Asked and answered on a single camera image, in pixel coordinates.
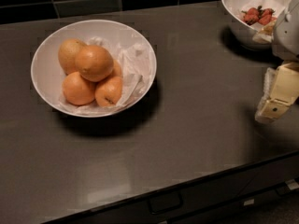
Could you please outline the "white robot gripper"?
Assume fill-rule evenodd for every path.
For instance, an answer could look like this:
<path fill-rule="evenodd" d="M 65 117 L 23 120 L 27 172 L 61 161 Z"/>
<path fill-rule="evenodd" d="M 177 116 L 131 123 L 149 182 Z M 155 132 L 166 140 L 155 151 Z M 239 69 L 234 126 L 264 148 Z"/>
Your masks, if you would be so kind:
<path fill-rule="evenodd" d="M 299 98 L 299 0 L 291 0 L 279 14 L 272 51 L 288 61 L 264 75 L 263 97 L 255 113 L 255 120 L 263 124 L 281 118 Z"/>

